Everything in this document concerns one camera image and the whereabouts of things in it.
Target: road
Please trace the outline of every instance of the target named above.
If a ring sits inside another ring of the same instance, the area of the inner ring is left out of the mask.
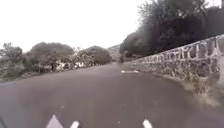
[[[0,84],[0,116],[8,128],[46,128],[56,115],[64,128],[223,128],[224,111],[198,107],[172,80],[121,73],[112,64]]]

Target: low stone wall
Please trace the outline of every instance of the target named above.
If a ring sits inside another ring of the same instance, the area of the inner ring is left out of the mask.
[[[126,65],[182,80],[194,77],[224,85],[224,35],[140,58]]]

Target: tree canopy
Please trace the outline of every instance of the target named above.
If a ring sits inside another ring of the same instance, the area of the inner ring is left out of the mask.
[[[73,49],[65,44],[41,42],[32,47],[29,56],[33,62],[42,66],[51,66],[55,70],[57,61],[73,55]]]
[[[93,65],[106,64],[112,59],[109,52],[99,46],[92,46],[80,52],[80,56],[88,58]]]
[[[147,56],[224,32],[224,10],[205,0],[151,0],[139,6],[140,26],[121,44],[126,57]]]

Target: overcast sky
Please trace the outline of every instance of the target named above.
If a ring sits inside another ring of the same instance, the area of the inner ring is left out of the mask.
[[[113,46],[137,29],[137,6],[144,1],[0,0],[0,47],[11,42],[28,51],[43,41]]]

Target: green tree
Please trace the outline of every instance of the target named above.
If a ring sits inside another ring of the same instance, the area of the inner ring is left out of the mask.
[[[92,46],[82,50],[79,53],[79,56],[81,57],[81,60],[87,60],[91,66],[98,64],[103,65],[109,63],[112,59],[109,52],[99,46]]]
[[[18,77],[24,73],[22,49],[5,43],[0,49],[0,77]]]
[[[20,47],[14,47],[12,43],[5,43],[3,49],[0,49],[1,60],[15,64],[22,61],[22,49]]]
[[[65,61],[74,54],[74,51],[65,44],[42,42],[33,46],[29,54],[33,62],[36,62],[39,67],[50,66],[53,71],[56,69],[57,61]]]

